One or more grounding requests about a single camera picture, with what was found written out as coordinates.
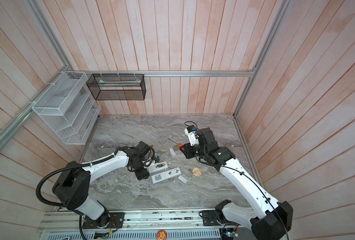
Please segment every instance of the orange disc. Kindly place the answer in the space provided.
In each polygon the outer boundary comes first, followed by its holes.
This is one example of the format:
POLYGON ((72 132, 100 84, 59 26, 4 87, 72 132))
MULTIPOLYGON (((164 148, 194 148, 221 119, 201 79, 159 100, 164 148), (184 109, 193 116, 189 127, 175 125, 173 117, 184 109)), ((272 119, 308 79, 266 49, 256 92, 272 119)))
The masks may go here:
POLYGON ((166 240, 167 239, 167 232, 164 230, 159 230, 156 234, 157 240, 166 240))

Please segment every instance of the black mesh basket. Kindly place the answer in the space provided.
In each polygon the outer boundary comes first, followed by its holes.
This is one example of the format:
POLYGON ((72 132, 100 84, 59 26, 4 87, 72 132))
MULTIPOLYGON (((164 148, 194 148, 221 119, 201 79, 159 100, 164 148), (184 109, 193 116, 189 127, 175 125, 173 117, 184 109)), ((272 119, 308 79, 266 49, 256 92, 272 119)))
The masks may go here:
POLYGON ((143 74, 95 73, 87 86, 96 100, 144 100, 143 74))

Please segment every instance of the wooden wall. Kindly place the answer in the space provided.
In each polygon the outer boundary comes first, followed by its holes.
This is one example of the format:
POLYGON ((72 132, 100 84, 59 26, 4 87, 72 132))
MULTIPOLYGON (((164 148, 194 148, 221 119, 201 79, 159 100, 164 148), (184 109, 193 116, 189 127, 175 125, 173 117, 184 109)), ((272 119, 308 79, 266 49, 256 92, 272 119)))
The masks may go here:
MULTIPOLYGON (((0 131, 63 64, 24 1, 0 0, 0 131)), ((37 183, 74 161, 80 147, 65 145, 34 115, 0 152, 0 239, 29 239, 52 206, 37 200, 37 183)), ((52 178, 45 198, 57 201, 52 178)))
MULTIPOLYGON (((282 0, 38 0, 75 70, 248 70, 282 0)), ((103 114, 233 113, 247 78, 146 78, 103 114)))
POLYGON ((355 239, 355 0, 294 1, 238 115, 294 239, 355 239))

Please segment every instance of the slotted metal panel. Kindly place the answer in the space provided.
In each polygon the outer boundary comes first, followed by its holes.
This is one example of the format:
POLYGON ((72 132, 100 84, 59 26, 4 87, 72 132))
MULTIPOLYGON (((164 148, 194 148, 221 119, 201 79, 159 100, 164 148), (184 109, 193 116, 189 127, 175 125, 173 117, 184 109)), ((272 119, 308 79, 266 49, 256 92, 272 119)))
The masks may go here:
MULTIPOLYGON (((189 240, 189 239, 219 239, 220 232, 218 228, 205 229, 170 229, 167 232, 167 239, 173 240, 189 240)), ((142 239, 156 239, 158 230, 122 230, 112 233, 108 239, 117 240, 142 240, 142 239)), ((95 231, 83 232, 88 240, 92 240, 95 231)), ((50 233, 47 240, 56 240, 59 238, 70 237, 71 239, 81 239, 79 232, 56 232, 50 233)))

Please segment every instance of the white wire basket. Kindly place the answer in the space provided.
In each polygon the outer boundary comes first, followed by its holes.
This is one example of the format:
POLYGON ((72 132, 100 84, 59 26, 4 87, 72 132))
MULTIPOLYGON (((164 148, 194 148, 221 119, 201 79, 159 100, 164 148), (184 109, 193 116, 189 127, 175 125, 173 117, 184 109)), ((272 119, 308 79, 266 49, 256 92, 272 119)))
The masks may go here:
POLYGON ((90 92, 79 94, 86 80, 85 73, 64 72, 33 106, 65 144, 85 144, 101 110, 90 92))

